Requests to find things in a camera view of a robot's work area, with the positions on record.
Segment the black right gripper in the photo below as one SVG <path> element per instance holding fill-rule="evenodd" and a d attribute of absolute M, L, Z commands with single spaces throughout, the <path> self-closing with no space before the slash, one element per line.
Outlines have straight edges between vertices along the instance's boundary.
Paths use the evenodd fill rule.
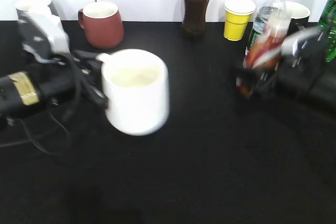
<path fill-rule="evenodd" d="M 283 63 L 278 71 L 268 68 L 249 69 L 239 65 L 232 67 L 236 86 L 247 99 L 270 99 L 275 95 L 276 83 L 296 95 L 310 92 L 324 71 L 324 55 L 300 56 L 296 61 Z"/>

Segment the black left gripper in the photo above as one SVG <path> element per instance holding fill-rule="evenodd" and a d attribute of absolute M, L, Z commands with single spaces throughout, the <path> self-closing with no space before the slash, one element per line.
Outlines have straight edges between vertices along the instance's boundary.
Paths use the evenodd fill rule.
<path fill-rule="evenodd" d="M 100 108 L 106 108 L 108 98 L 83 77 L 78 67 L 101 67 L 102 61 L 98 59 L 99 52 L 74 50 L 72 54 L 58 54 L 56 63 L 49 63 L 39 68 L 39 92 L 43 100 L 52 98 L 62 100 L 81 99 L 82 86 L 87 98 Z"/>

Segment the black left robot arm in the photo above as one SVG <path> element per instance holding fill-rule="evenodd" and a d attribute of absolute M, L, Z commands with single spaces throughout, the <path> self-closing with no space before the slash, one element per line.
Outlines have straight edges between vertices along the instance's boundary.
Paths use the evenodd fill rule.
<path fill-rule="evenodd" d="M 99 108 L 107 97 L 97 88 L 102 63 L 96 54 L 77 50 L 54 54 L 50 63 L 32 63 L 25 70 L 1 77 L 1 130 L 9 120 L 23 119 L 51 106 L 53 100 L 71 100 L 61 116 L 67 123 L 75 114 L 82 96 Z"/>

